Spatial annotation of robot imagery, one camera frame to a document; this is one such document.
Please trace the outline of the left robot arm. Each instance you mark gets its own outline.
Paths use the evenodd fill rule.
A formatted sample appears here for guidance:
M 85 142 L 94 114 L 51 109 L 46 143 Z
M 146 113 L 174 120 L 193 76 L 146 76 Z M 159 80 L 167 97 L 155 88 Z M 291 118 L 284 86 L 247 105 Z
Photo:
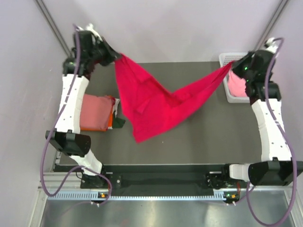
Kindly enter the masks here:
M 95 64 L 107 66 L 121 55 L 93 28 L 78 27 L 73 35 L 72 55 L 62 65 L 60 110 L 52 130 L 45 133 L 47 144 L 81 166 L 82 186 L 107 186 L 103 164 L 91 151 L 91 138 L 80 132 L 80 111 Z

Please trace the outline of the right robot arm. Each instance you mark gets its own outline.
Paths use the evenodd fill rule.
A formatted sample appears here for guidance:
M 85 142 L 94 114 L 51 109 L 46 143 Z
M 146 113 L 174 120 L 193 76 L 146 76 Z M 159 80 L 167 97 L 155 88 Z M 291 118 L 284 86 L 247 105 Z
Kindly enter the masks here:
M 221 182 L 226 187 L 238 180 L 253 185 L 287 186 L 293 182 L 293 163 L 289 146 L 279 127 L 283 127 L 281 94 L 274 82 L 268 84 L 269 104 L 265 101 L 265 76 L 274 50 L 268 47 L 248 53 L 222 53 L 221 66 L 232 63 L 232 69 L 223 80 L 229 103 L 249 103 L 258 122 L 261 139 L 261 162 L 253 164 L 226 164 Z

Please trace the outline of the magenta t shirt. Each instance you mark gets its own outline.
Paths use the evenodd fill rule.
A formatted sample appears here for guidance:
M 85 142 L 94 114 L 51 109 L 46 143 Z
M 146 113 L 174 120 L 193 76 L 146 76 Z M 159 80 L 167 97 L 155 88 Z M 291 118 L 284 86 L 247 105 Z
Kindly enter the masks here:
M 115 61 L 123 114 L 137 143 L 171 130 L 197 111 L 215 92 L 232 64 L 182 87 L 168 91 L 148 71 L 123 55 Z

